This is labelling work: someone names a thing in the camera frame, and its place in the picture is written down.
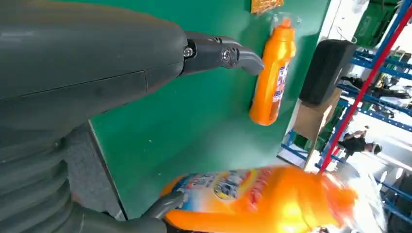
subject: robotic arm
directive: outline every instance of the robotic arm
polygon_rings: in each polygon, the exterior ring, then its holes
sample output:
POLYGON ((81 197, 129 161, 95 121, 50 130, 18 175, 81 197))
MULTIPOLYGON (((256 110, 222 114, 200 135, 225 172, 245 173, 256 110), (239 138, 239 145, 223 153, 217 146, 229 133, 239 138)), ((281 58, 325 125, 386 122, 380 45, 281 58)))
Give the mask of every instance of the robotic arm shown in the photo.
POLYGON ((160 199, 144 216, 147 221, 113 222, 72 203, 62 139, 90 117, 178 76, 217 67, 257 75, 262 60, 230 37, 184 32, 124 9, 5 2, 0 10, 2 232, 164 232, 156 217, 180 203, 178 194, 160 199))

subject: orange bottle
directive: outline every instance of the orange bottle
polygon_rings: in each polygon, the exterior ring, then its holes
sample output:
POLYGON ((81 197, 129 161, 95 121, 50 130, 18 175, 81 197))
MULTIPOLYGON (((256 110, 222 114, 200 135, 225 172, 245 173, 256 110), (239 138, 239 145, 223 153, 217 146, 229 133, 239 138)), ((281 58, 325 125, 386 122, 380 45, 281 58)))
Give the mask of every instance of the orange bottle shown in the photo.
POLYGON ((274 19, 280 24, 266 42, 263 53, 265 69, 257 78, 255 96, 249 111, 252 121, 265 126, 273 124, 277 119, 288 65, 296 53, 295 30, 290 15, 280 13, 274 19))
POLYGON ((166 214, 183 230, 216 233, 307 233, 351 218, 357 194, 326 174, 294 166, 263 167, 176 178, 162 195, 184 203, 166 214))

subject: green bin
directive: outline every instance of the green bin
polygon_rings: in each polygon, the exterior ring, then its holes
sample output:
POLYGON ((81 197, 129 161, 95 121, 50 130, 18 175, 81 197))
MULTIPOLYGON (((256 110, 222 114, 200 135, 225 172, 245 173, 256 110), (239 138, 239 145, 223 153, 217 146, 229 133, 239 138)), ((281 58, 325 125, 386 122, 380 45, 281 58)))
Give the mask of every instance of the green bin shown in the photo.
POLYGON ((293 139, 293 143, 297 146, 297 147, 299 147, 299 148, 301 148, 301 149, 304 149, 305 148, 305 145, 307 144, 307 142, 308 142, 308 139, 307 138, 305 138, 305 137, 303 137, 303 136, 301 136, 301 135, 299 135, 299 134, 295 134, 295 138, 293 139))
POLYGON ((396 6, 400 0, 370 0, 372 3, 396 6))
POLYGON ((396 4, 371 1, 355 31, 356 44, 373 48, 379 44, 396 12, 396 4))

